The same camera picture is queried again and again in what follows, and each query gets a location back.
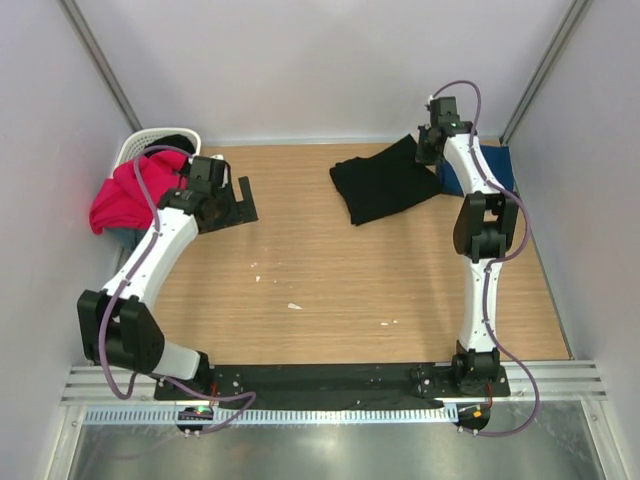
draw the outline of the pink cloth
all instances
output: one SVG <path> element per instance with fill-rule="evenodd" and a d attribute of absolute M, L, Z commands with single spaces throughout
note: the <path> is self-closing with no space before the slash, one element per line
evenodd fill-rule
<path fill-rule="evenodd" d="M 178 171 L 185 161 L 184 155 L 168 150 L 140 158 L 140 173 L 155 205 L 167 190 L 180 186 Z M 102 184 L 89 212 L 91 230 L 99 235 L 105 228 L 147 229 L 152 220 L 133 162 L 129 160 Z"/>

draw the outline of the white wall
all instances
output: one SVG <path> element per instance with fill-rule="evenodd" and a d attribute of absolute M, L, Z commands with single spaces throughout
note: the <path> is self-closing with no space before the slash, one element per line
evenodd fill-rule
<path fill-rule="evenodd" d="M 78 0 L 143 125 L 206 143 L 396 140 L 461 77 L 500 135 L 570 3 Z"/>
<path fill-rule="evenodd" d="M 638 2 L 593 2 L 512 155 L 570 343 L 597 362 L 640 466 L 638 25 Z"/>
<path fill-rule="evenodd" d="M 81 357 L 75 302 L 114 263 L 87 214 L 128 129 L 55 1 L 4 2 L 0 25 L 0 478 L 23 480 Z"/>

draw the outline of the metal floor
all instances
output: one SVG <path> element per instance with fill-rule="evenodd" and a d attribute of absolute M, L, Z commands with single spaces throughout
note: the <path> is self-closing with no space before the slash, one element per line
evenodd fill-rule
<path fill-rule="evenodd" d="M 513 428 L 531 408 L 531 402 L 496 403 L 487 430 Z M 605 478 L 579 401 L 543 402 L 534 424 L 500 439 L 474 438 L 443 423 L 237 427 L 200 439 L 184 439 L 176 432 L 157 425 L 85 425 L 69 478 Z M 132 460 L 114 458 L 138 452 Z"/>

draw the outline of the white cable tray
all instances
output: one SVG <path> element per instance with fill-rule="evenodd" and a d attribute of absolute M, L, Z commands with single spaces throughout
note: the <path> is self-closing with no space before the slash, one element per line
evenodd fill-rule
<path fill-rule="evenodd" d="M 84 425 L 206 425 L 203 420 L 178 420 L 184 409 L 175 406 L 90 407 Z M 220 423 L 236 411 L 214 409 L 212 424 Z M 365 411 L 344 410 L 338 412 L 248 410 L 234 425 L 349 425 L 382 423 L 449 423 L 458 420 L 454 404 L 432 410 Z"/>

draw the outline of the black cloth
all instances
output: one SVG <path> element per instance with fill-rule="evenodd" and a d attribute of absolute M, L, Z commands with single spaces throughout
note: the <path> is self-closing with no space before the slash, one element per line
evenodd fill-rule
<path fill-rule="evenodd" d="M 149 147 L 160 147 L 160 146 L 164 146 L 164 145 L 167 145 L 169 147 L 180 148 L 180 149 L 184 150 L 185 152 L 189 152 L 191 154 L 196 153 L 196 147 L 193 145 L 193 143 L 191 143 L 191 140 L 189 140 L 184 135 L 180 135 L 179 133 L 176 133 L 174 135 L 167 135 L 166 137 L 162 137 L 162 138 L 159 138 L 158 140 L 154 140 L 149 145 L 147 145 L 146 148 L 149 148 Z M 148 158 L 151 155 L 153 155 L 154 153 L 158 153 L 158 152 L 161 152 L 161 151 L 162 150 L 156 150 L 156 151 L 153 151 L 153 152 L 149 152 L 149 153 L 147 153 L 145 155 L 145 157 Z M 190 171 L 191 171 L 191 164 L 189 162 L 184 162 L 184 165 L 182 166 L 182 168 L 180 169 L 180 171 L 178 173 L 180 174 L 181 177 L 188 177 Z"/>
<path fill-rule="evenodd" d="M 168 145 L 169 147 L 176 147 L 184 150 L 185 152 L 189 152 L 191 154 L 196 153 L 196 147 L 191 143 L 184 135 L 175 134 L 175 135 L 167 135 L 166 137 L 159 138 L 158 140 L 154 140 L 151 142 L 148 147 L 158 147 L 162 145 Z M 150 157 L 154 153 L 161 152 L 162 150 L 156 150 L 150 153 L 147 153 L 145 157 Z"/>
<path fill-rule="evenodd" d="M 416 148 L 407 135 L 371 158 L 352 158 L 329 170 L 353 225 L 402 212 L 441 192 L 438 177 L 415 162 Z"/>

